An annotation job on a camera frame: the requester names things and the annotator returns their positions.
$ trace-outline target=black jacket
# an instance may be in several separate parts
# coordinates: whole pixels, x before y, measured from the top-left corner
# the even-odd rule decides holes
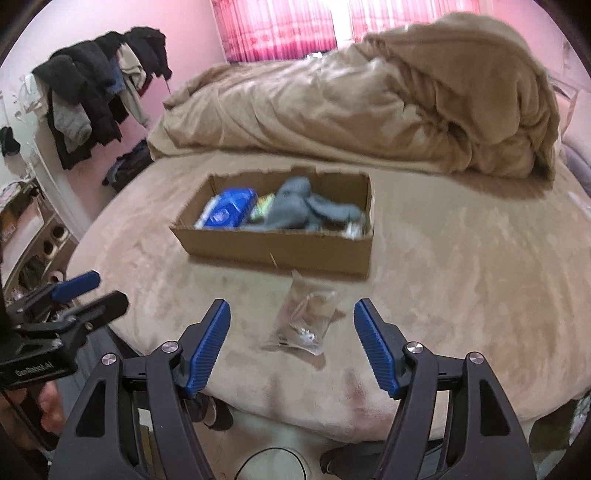
[[[61,135],[53,127],[53,109],[50,98],[47,118],[56,141],[57,152],[64,169],[90,158],[90,148],[97,142],[106,145],[121,140],[119,125],[109,108],[110,94],[106,87],[115,83],[111,66],[103,51],[94,42],[85,41],[55,52],[47,62],[33,70],[53,92],[72,105],[81,104],[90,119],[90,140],[68,153]]]
[[[125,41],[138,57],[148,77],[155,74],[170,80],[173,72],[168,68],[166,35],[155,28],[134,27],[125,34]]]
[[[124,41],[125,37],[118,32],[108,32],[105,35],[95,38],[95,43],[109,60],[115,56]]]

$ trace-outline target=plastic bag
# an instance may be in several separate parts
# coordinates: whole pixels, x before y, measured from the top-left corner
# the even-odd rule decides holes
[[[313,355],[324,353],[324,335],[338,305],[338,294],[312,283],[295,270],[291,287],[277,314],[273,344],[300,348]]]

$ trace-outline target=curtain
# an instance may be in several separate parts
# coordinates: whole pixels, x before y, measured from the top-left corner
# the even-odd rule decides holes
[[[294,60],[336,48],[324,0],[213,0],[228,61]]]
[[[480,13],[478,0],[349,0],[355,41],[411,23],[429,23],[449,12]]]

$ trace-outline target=beige comforter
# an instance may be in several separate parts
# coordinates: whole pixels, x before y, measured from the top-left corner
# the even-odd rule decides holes
[[[68,275],[100,272],[102,284],[86,300],[115,288],[129,296],[129,312],[113,328],[142,353],[177,339],[214,299],[226,299],[232,326],[207,391],[346,442],[384,439],[397,407],[379,389],[353,327],[362,297],[437,354],[483,352],[522,421],[591,386],[591,200],[560,163],[552,186],[364,167],[375,201],[369,278],[324,279],[346,315],[329,327],[323,357],[262,349],[291,273],[192,258],[169,225],[212,173],[293,164],[355,169],[220,151],[158,161],[100,214]]]
[[[321,59],[220,65],[164,102],[155,157],[199,147],[449,173],[554,176],[558,111],[525,41],[456,13]]]

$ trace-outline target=blue gripper pad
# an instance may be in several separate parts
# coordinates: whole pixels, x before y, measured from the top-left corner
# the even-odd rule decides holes
[[[212,311],[215,310],[216,303],[219,307],[217,311]],[[203,318],[203,322],[209,322],[209,325],[206,326],[205,333],[191,357],[189,380],[185,386],[185,390],[192,397],[205,388],[212,374],[213,366],[230,329],[230,305],[224,300],[216,300]]]
[[[91,270],[71,280],[58,283],[51,293],[51,299],[58,303],[68,303],[76,297],[98,288],[99,285],[100,275]]]
[[[361,301],[355,304],[353,321],[379,387],[394,398],[400,389],[396,380],[394,357]]]

